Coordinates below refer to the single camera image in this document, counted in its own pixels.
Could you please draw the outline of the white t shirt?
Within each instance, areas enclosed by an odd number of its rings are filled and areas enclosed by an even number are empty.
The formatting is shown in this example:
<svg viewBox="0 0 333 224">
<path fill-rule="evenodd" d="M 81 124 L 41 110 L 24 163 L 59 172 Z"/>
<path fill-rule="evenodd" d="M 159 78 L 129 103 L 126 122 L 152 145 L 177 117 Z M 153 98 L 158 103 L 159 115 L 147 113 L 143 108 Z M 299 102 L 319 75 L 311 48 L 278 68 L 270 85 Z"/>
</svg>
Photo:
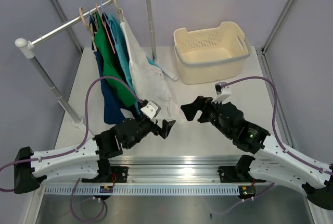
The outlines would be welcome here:
<svg viewBox="0 0 333 224">
<path fill-rule="evenodd" d="M 156 119 L 175 120 L 178 124 L 185 123 L 186 117 L 174 101 L 162 70 L 148 62 L 146 53 L 139 45 L 126 19 L 123 19 L 120 27 L 126 42 L 129 69 L 136 95 L 140 99 L 153 101 L 161 107 Z"/>
</svg>

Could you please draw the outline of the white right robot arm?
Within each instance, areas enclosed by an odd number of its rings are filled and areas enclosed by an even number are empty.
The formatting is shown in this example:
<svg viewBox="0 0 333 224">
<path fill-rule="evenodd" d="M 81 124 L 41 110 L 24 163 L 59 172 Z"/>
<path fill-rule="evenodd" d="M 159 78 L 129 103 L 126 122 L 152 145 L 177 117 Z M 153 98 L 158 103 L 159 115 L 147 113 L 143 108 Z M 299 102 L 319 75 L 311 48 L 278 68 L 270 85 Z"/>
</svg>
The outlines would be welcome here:
<svg viewBox="0 0 333 224">
<path fill-rule="evenodd" d="M 221 181 L 268 181 L 300 192 L 314 205 L 332 210 L 332 166 L 320 163 L 293 148 L 282 148 L 264 128 L 246 121 L 235 105 L 216 103 L 198 96 L 181 106 L 192 121 L 201 111 L 199 123 L 211 123 L 240 150 L 244 151 L 234 168 L 220 166 Z"/>
</svg>

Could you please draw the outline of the wooden hanger of white shirt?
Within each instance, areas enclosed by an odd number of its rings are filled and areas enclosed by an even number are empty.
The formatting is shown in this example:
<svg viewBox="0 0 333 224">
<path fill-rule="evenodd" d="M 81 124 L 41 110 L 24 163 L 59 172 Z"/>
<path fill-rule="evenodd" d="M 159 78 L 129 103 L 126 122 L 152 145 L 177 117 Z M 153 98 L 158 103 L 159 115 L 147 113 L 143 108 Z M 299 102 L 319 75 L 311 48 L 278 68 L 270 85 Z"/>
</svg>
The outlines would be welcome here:
<svg viewBox="0 0 333 224">
<path fill-rule="evenodd" d="M 113 0 L 113 3 L 114 3 L 114 5 L 115 5 L 115 7 L 117 9 L 117 13 L 118 13 L 120 22 L 124 22 L 123 10 L 119 7 L 119 5 L 117 3 L 117 0 Z"/>
</svg>

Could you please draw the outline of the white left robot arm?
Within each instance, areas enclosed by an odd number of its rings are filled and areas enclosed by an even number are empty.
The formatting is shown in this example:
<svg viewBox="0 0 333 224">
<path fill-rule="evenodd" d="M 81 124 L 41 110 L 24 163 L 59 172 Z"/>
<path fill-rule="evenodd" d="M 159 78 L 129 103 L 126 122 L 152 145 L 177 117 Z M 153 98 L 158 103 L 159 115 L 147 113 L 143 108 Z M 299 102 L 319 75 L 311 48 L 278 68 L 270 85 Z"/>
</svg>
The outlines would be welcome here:
<svg viewBox="0 0 333 224">
<path fill-rule="evenodd" d="M 82 146 L 42 152 L 21 148 L 14 164 L 14 193 L 29 193 L 51 181 L 111 182 L 116 178 L 111 158 L 122 155 L 124 149 L 131 149 L 150 133 L 166 139 L 174 124 L 174 120 L 163 120 L 159 126 L 148 117 L 140 122 L 126 118 Z"/>
</svg>

